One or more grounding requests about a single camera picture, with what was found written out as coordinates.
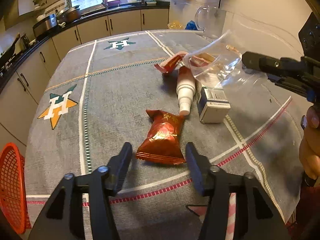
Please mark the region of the right hand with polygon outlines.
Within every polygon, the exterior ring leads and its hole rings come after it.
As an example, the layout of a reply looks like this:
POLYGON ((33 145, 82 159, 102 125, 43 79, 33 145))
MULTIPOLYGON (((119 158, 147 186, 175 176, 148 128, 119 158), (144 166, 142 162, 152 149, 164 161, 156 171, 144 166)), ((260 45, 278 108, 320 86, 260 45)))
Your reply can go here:
POLYGON ((306 175, 316 180, 319 170, 319 108, 311 106, 306 113, 307 126, 299 147, 299 159, 306 175))

